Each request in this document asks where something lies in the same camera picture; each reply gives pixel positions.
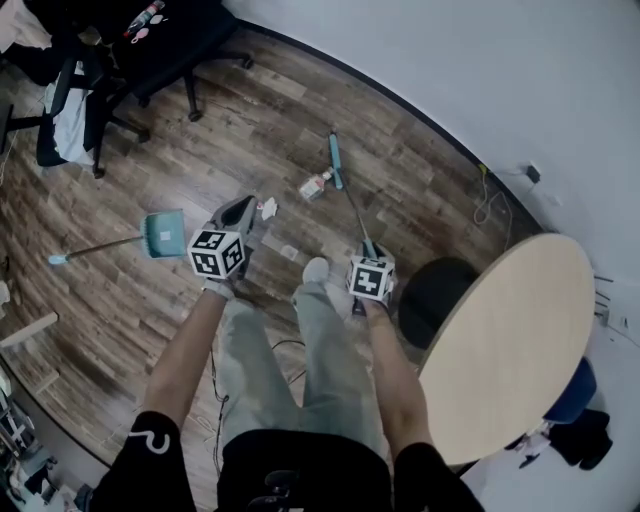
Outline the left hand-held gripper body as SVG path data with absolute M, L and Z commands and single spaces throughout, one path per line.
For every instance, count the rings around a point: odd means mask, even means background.
M 242 280 L 249 264 L 248 230 L 203 227 L 187 246 L 193 272 L 206 279 Z

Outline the teal long-handled dustpan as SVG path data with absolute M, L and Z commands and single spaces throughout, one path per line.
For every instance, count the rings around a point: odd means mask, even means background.
M 170 210 L 146 215 L 140 222 L 139 234 L 82 250 L 51 255 L 50 265 L 62 265 L 95 252 L 140 243 L 143 252 L 152 260 L 181 258 L 186 255 L 184 215 L 182 210 Z

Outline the small plastic bottle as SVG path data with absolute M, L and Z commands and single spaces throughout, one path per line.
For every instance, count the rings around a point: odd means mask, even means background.
M 326 184 L 332 178 L 333 169 L 331 167 L 322 173 L 312 175 L 299 187 L 301 197 L 307 201 L 313 201 L 320 197 L 325 191 Z

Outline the teal broom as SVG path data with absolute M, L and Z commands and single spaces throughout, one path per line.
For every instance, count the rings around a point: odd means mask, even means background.
M 342 190 L 345 193 L 347 200 L 349 201 L 349 204 L 351 205 L 354 211 L 354 214 L 357 219 L 357 223 L 362 235 L 362 239 L 363 239 L 362 242 L 366 242 L 369 247 L 369 255 L 366 257 L 371 259 L 378 259 L 375 245 L 367 232 L 366 226 L 364 224 L 364 220 L 362 219 L 358 206 L 356 205 L 356 202 L 353 199 L 348 189 L 346 178 L 343 176 L 343 167 L 342 167 L 342 162 L 340 157 L 340 149 L 339 149 L 337 134 L 335 131 L 332 131 L 329 134 L 328 143 L 329 143 L 331 168 L 333 169 L 333 180 L 334 180 L 335 187 L 338 190 Z

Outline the person's right forearm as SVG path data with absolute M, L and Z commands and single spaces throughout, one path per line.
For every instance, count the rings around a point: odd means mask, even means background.
M 392 460 L 416 443 L 432 445 L 427 403 L 419 379 L 399 343 L 387 310 L 363 301 L 373 354 L 373 375 L 383 432 Z

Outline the person's left forearm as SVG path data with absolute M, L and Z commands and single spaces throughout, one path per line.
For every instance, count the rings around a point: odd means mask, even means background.
M 210 355 L 227 300 L 205 290 L 167 344 L 151 373 L 143 410 L 184 425 Z

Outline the white wristband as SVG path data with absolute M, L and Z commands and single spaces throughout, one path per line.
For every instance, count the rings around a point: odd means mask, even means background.
M 231 301 L 235 298 L 233 283 L 228 280 L 213 280 L 206 279 L 203 283 L 202 290 L 211 291 L 227 301 Z

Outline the person's right white shoe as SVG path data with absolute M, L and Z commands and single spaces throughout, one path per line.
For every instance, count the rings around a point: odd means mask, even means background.
M 325 285 L 329 279 L 329 262 L 323 257 L 312 258 L 305 266 L 302 274 L 304 284 L 315 283 Z

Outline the round black stool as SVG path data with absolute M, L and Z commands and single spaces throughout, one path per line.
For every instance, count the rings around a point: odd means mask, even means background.
M 465 260 L 442 257 L 419 269 L 399 301 L 398 321 L 405 339 L 426 350 L 443 322 L 479 273 Z

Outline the person's grey trousers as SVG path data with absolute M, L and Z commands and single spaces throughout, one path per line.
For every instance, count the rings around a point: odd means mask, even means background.
M 302 284 L 292 302 L 306 347 L 301 406 L 280 371 L 261 314 L 239 299 L 225 307 L 218 380 L 229 399 L 222 443 L 228 445 L 250 431 L 284 430 L 350 439 L 385 456 L 380 413 L 364 358 L 348 339 L 325 287 Z

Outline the round beige table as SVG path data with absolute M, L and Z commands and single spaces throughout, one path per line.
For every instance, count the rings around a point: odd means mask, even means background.
M 479 276 L 418 371 L 447 464 L 491 456 L 542 423 L 585 353 L 594 309 L 591 263 L 562 234 L 518 243 Z

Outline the person's black printed shirt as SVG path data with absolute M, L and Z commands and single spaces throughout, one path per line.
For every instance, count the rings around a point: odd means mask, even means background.
M 216 512 L 246 512 L 277 470 L 300 475 L 303 512 L 484 512 L 432 446 L 405 448 L 392 467 L 368 447 L 328 434 L 246 432 L 223 449 Z M 180 431 L 143 412 L 111 469 L 93 491 L 90 512 L 197 512 Z

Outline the pale wooden plank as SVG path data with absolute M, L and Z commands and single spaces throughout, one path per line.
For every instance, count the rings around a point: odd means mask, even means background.
M 51 312 L 45 315 L 44 317 L 38 319 L 37 321 L 27 325 L 26 327 L 20 329 L 19 331 L 16 331 L 15 333 L 0 341 L 0 349 L 9 348 L 11 346 L 23 343 L 42 330 L 55 324 L 58 319 L 59 316 L 56 312 Z

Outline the eyeglasses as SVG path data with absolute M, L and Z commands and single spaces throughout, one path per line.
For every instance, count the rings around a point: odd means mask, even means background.
M 298 502 L 300 475 L 292 470 L 277 470 L 264 480 L 267 493 L 252 499 L 246 512 L 291 512 Z

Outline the black office chair with cloths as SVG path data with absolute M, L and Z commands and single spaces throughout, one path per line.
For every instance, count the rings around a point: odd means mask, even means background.
M 0 54 L 9 63 L 17 66 L 35 84 L 46 87 L 51 85 L 63 68 L 69 63 L 72 70 L 77 63 L 83 65 L 84 77 L 72 78 L 71 85 L 92 91 L 88 100 L 87 134 L 91 137 L 95 163 L 91 165 L 95 178 L 104 176 L 100 167 L 100 154 L 106 126 L 113 124 L 137 136 L 140 143 L 149 140 L 146 128 L 138 127 L 114 114 L 115 108 L 128 95 L 123 79 L 118 76 L 107 53 L 97 46 L 87 45 L 71 33 L 58 33 L 53 37 L 52 46 L 41 50 L 13 44 Z M 45 107 L 39 115 L 18 118 L 14 115 L 14 106 L 0 102 L 0 155 L 4 153 L 8 135 L 19 130 L 36 128 L 38 130 L 36 162 L 42 166 L 43 154 L 39 151 L 39 131 L 44 120 Z

